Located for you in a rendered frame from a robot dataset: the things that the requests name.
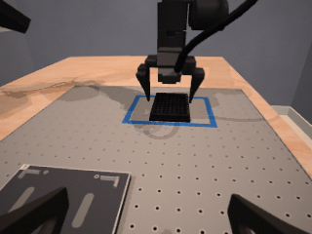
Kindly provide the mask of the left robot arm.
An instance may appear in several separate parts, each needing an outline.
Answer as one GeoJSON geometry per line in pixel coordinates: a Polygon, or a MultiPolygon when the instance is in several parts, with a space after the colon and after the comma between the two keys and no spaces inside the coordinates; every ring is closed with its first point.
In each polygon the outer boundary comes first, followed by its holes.
{"type": "MultiPolygon", "coordinates": [[[[169,30],[169,36],[186,30],[205,30],[223,19],[229,13],[227,0],[162,0],[158,2],[157,29],[169,30]]],[[[158,68],[158,82],[162,84],[180,83],[181,70],[158,68]]]]}

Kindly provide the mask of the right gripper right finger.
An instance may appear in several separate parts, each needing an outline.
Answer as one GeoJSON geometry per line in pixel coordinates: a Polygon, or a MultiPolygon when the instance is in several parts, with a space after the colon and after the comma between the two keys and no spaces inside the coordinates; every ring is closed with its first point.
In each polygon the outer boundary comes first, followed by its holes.
{"type": "Polygon", "coordinates": [[[231,195],[227,214],[232,234],[310,234],[238,194],[231,195]]]}

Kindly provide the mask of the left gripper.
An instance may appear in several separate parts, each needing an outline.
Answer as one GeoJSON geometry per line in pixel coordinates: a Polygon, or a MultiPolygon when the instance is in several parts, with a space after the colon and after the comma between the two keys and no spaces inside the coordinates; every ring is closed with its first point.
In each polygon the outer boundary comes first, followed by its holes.
{"type": "MultiPolygon", "coordinates": [[[[175,37],[173,37],[169,36],[169,30],[157,30],[157,55],[148,55],[144,63],[139,65],[136,73],[136,78],[145,92],[147,101],[150,101],[150,68],[175,68],[178,56],[185,48],[185,40],[186,31],[175,32],[175,37]]],[[[181,69],[181,75],[191,75],[189,93],[189,103],[191,103],[205,79],[204,68],[196,67],[195,57],[188,56],[181,69]]]]}

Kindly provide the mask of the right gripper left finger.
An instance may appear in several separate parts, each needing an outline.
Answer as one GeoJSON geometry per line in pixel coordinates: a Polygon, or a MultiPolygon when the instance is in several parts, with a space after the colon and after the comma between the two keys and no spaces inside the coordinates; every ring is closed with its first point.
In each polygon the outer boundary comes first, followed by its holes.
{"type": "Polygon", "coordinates": [[[69,201],[66,187],[60,187],[18,209],[0,215],[0,234],[60,234],[69,201]]]}

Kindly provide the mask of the blue tape rectangle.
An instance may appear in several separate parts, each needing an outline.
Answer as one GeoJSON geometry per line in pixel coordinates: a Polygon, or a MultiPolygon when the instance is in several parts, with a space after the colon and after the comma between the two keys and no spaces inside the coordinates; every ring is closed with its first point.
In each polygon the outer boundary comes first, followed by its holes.
{"type": "Polygon", "coordinates": [[[196,123],[175,123],[175,122],[153,122],[153,121],[132,121],[130,117],[137,105],[137,102],[140,97],[146,98],[146,96],[136,95],[132,105],[130,106],[125,118],[123,119],[122,123],[126,124],[146,124],[146,125],[167,125],[167,126],[188,126],[188,127],[210,127],[210,128],[217,128],[217,124],[215,121],[215,117],[212,111],[212,107],[208,97],[193,97],[193,98],[201,98],[205,101],[205,105],[207,108],[208,116],[210,119],[210,124],[196,124],[196,123]]]}

